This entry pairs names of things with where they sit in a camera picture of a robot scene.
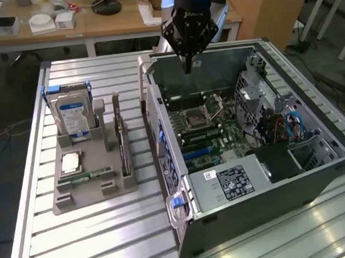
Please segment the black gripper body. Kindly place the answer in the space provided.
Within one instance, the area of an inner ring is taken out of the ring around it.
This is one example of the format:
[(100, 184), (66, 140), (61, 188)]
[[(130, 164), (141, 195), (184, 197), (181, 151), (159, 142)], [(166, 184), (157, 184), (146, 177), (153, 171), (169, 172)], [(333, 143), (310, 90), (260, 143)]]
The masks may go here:
[(174, 0), (172, 19), (184, 40), (187, 52), (186, 23), (209, 21), (212, 0)]

